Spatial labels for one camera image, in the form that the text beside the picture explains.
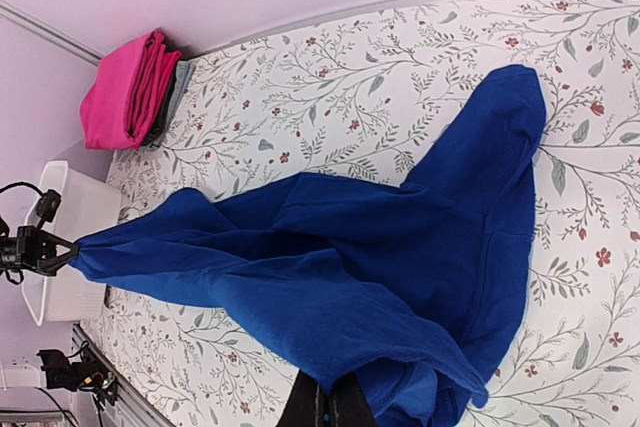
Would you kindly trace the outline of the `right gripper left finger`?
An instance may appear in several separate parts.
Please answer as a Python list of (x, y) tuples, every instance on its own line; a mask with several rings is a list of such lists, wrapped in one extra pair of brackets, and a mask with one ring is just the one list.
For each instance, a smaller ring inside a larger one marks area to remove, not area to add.
[(279, 427), (327, 427), (329, 404), (320, 385), (299, 370), (279, 419)]

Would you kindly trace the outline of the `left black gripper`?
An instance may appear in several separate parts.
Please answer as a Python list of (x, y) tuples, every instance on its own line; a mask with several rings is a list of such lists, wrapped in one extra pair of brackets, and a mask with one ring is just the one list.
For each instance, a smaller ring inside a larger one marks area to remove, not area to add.
[(24, 271), (55, 277), (78, 253), (76, 243), (34, 226), (19, 227), (13, 237), (1, 232), (1, 272), (6, 277), (23, 277)]

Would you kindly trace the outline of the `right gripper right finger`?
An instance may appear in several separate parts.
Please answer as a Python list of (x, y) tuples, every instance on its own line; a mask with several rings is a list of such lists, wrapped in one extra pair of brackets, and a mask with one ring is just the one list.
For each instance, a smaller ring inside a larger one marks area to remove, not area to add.
[(378, 427), (355, 373), (334, 386), (329, 398), (329, 425), (332, 427)]

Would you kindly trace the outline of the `blue t-shirt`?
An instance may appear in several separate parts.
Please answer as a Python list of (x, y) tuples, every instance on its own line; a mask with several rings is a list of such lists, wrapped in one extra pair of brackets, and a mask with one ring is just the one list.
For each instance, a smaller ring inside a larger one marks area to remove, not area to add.
[(546, 122), (535, 70), (492, 71), (399, 186), (300, 173), (193, 188), (78, 242), (88, 280), (221, 308), (324, 393), (358, 377), (381, 426), (453, 426), (523, 319)]

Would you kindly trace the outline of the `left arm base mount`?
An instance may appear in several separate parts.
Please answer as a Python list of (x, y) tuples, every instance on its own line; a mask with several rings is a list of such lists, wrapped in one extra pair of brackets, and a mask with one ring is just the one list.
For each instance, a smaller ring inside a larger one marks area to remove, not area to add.
[(89, 393), (99, 402), (98, 395), (105, 393), (111, 385), (111, 375), (95, 361), (83, 360), (81, 352), (79, 348), (71, 354), (57, 349), (42, 349), (37, 352), (41, 370), (45, 374), (46, 388)]

